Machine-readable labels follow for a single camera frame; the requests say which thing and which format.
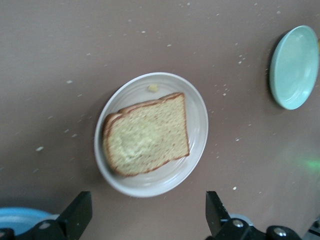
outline round plate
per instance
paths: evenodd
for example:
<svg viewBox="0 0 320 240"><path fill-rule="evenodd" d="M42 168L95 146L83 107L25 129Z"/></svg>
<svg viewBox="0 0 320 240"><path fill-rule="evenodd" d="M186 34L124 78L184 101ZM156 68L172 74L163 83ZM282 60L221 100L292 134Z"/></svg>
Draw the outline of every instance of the round plate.
<svg viewBox="0 0 320 240"><path fill-rule="evenodd" d="M25 207L4 207L0 208L0 229L10 228L14 230L14 235L20 235L31 229L34 225L45 218L51 216L50 213Z"/></svg>
<svg viewBox="0 0 320 240"><path fill-rule="evenodd" d="M308 26L289 31L277 45L270 65L270 88L285 109L300 107L309 97L318 75L319 49Z"/></svg>
<svg viewBox="0 0 320 240"><path fill-rule="evenodd" d="M158 85L157 92L148 91L151 84ZM127 106L183 92L185 95L186 123L190 155L173 160L155 171L133 177L113 173L106 161L102 147L103 124L110 113ZM196 167L208 138L208 113L197 89L184 78L166 72L154 72L139 76L122 86L107 102L99 117L95 136L94 153L103 177L119 192L139 197L163 194L179 185Z"/></svg>

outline bread crust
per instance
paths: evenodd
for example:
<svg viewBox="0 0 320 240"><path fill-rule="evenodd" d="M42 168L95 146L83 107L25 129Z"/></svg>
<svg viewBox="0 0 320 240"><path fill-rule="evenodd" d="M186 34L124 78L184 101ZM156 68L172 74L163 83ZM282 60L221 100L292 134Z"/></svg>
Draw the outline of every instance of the bread crust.
<svg viewBox="0 0 320 240"><path fill-rule="evenodd" d="M125 173L123 173L121 171L118 171L117 167L112 162L112 158L110 156L110 151L109 151L109 147L110 146L108 145L108 141L107 141L107 139L109 138L109 136L111 134L111 129L112 129L113 124L119 118L126 117L126 115L128 115L129 113L131 113L132 111L134 111L136 109L143 108L143 107L148 107L148 106L152 106L152 105L161 104L161 103L164 103L165 101L178 98L181 95L183 95L183 99L185 99L185 95L184 95L183 92L174 92L174 93L168 94L168 95L163 96L163 97L161 97L159 99L156 99L156 100L148 100L148 101L139 102L139 103L124 107L124 108L120 109L118 112L110 113L110 114L108 114L106 116L106 118L104 120L104 125L103 125L103 151L104 151L104 153L106 155L107 162L109 163L109 167L116 174L118 174L120 176L123 176L123 177L134 177L134 176L137 176L137 175L142 174L142 173L145 174L145 173L152 172L152 171L157 170L158 168L162 167L163 165L167 164L170 161L178 160L180 158L187 157L187 156L190 155L190 146L189 146L189 142L188 142L189 139L186 138L186 145L188 147L187 154L185 154L183 156L180 156L180 157L177 157L177 158L174 158L174 159L171 159L171 160L167 160L167 161L163 162L163 164L161 164L159 166L156 166L154 168L151 168L151 169L149 169L147 171L144 171L144 172L140 172L140 173L137 173L137 174L130 174L130 173L125 174ZM183 101L183 112L184 112L184 119L187 119L185 101ZM184 131L185 131L186 136L188 136L186 122L184 123Z"/></svg>

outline light blue dish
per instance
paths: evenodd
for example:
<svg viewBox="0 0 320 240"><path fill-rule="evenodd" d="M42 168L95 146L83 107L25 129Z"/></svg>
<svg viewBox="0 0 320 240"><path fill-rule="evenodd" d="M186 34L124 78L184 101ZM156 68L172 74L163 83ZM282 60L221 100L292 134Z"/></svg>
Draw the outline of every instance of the light blue dish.
<svg viewBox="0 0 320 240"><path fill-rule="evenodd" d="M277 45L270 65L270 88L275 100L285 109L300 107L317 80L319 47L309 26L289 31Z"/></svg>
<svg viewBox="0 0 320 240"><path fill-rule="evenodd" d="M13 229L14 235L17 236L49 216L51 214L48 212L32 208L3 207L0 208L0 229Z"/></svg>

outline countertop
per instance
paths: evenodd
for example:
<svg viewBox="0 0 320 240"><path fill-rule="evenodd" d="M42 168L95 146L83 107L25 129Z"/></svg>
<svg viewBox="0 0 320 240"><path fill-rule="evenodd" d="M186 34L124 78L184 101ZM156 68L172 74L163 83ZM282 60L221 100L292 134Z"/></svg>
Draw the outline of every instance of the countertop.
<svg viewBox="0 0 320 240"><path fill-rule="evenodd" d="M268 81L275 44L300 25L320 36L320 1L1 1L0 207L56 214L91 191L82 240L202 240L216 191L257 229L302 237L320 214L319 77L296 110ZM209 132L180 185L136 198L102 177L93 139L113 93L152 72L197 88Z"/></svg>

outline white bread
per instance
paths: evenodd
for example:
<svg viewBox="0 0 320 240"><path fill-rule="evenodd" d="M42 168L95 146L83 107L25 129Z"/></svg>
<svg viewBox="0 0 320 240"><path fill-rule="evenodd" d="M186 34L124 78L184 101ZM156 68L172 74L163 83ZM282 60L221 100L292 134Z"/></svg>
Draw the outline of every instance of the white bread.
<svg viewBox="0 0 320 240"><path fill-rule="evenodd" d="M156 170L190 154L185 95L176 92L109 114L103 150L110 168L121 176Z"/></svg>

